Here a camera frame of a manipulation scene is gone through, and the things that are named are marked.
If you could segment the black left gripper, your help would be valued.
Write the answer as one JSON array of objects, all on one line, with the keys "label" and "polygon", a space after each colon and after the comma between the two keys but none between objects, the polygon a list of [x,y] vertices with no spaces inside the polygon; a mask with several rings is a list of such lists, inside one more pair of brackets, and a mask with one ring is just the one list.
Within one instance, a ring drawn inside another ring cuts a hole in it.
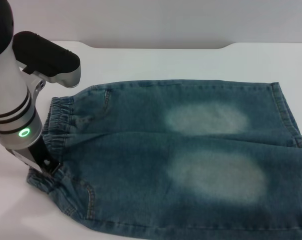
[{"label": "black left gripper", "polygon": [[49,153],[42,137],[27,148],[20,150],[7,149],[7,151],[46,177],[53,176],[61,166],[61,163]]}]

